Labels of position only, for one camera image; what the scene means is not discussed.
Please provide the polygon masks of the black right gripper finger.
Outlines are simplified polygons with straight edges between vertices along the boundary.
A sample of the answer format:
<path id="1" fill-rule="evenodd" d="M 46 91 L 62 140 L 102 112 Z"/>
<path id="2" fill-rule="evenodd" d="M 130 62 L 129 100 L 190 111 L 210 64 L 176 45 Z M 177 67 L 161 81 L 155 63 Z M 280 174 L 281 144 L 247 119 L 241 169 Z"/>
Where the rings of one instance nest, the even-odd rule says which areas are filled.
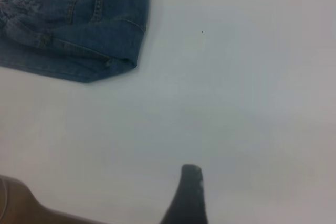
<path id="1" fill-rule="evenodd" d="M 179 185 L 161 223 L 208 223 L 201 168 L 192 164 L 182 166 Z"/>

